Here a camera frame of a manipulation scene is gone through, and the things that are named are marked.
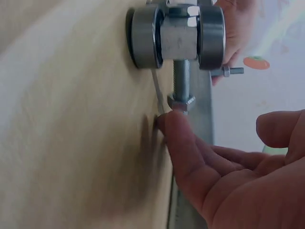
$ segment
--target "wood grain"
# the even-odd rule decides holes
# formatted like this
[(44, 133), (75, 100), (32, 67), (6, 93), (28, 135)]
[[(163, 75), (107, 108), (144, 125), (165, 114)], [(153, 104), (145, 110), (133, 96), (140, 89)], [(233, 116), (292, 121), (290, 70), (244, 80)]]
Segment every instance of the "wood grain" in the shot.
[[(153, 131), (152, 76), (134, 68), (125, 42), (125, 14), (143, 1), (96, 0), (64, 32), (44, 21), (56, 21), (61, 4), (80, 4), (66, 2), (0, 2), (9, 9), (0, 23), (0, 228), (165, 228), (171, 163)], [(44, 39), (39, 23), (50, 31)], [(164, 95), (172, 68), (159, 71)]]

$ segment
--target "metal nut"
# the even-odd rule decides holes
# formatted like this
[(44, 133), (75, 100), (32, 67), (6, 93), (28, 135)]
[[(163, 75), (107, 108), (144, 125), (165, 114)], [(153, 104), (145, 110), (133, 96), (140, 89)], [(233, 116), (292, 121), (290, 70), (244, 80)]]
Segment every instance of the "metal nut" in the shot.
[(199, 6), (192, 4), (169, 4), (168, 16), (174, 18), (189, 18), (199, 16)]
[(190, 95), (190, 98), (187, 102), (179, 102), (174, 99), (173, 94), (169, 94), (167, 96), (167, 103), (172, 110), (188, 112), (195, 105), (195, 97)]

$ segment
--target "finger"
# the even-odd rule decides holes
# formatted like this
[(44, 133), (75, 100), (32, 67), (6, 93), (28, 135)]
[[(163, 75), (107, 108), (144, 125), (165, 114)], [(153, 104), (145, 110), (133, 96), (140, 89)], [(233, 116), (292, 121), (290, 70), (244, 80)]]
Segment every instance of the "finger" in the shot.
[(286, 148), (289, 146), (292, 132), (300, 115), (301, 111), (282, 111), (261, 115), (256, 120), (256, 132), (267, 146)]
[(299, 118), (292, 131), (285, 164), (288, 165), (305, 157), (305, 110), (299, 112)]
[(258, 165), (255, 169), (255, 172), (265, 176), (269, 173), (276, 171), (279, 168), (282, 168), (285, 165), (285, 155), (274, 155), (268, 157), (262, 163)]
[(167, 141), (178, 187), (201, 211), (205, 196), (221, 176), (204, 162), (195, 143), (196, 137), (182, 113), (174, 111), (162, 115), (158, 126)]
[(263, 160), (269, 157), (268, 154), (264, 153), (247, 153), (241, 150), (220, 146), (212, 146), (212, 150), (227, 160), (238, 163), (250, 170), (255, 170)]
[(196, 144), (205, 163), (215, 169), (222, 177), (236, 171), (235, 166), (231, 161), (215, 153), (208, 144), (198, 137)]
[(230, 60), (227, 63), (229, 65), (229, 67), (235, 66), (235, 64), (239, 58), (240, 52), (241, 52), (241, 50), (239, 49), (231, 56)]
[(218, 82), (223, 78), (223, 75), (220, 76), (213, 76), (212, 77), (212, 85), (216, 86), (218, 84)]

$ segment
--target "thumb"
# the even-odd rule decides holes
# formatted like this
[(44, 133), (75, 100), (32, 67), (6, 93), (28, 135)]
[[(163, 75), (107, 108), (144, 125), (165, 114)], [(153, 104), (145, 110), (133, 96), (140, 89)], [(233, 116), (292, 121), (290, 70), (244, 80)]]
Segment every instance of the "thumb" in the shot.
[(256, 131), (267, 146), (289, 148), (286, 165), (305, 156), (305, 111), (261, 115), (256, 121)]

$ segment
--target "orange sticker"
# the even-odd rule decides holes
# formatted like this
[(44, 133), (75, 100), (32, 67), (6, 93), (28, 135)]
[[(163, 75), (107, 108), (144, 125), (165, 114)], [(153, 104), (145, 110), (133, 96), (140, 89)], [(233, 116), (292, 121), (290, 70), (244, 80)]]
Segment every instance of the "orange sticker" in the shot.
[(244, 58), (244, 64), (249, 68), (266, 70), (270, 68), (270, 63), (260, 56), (251, 56)]

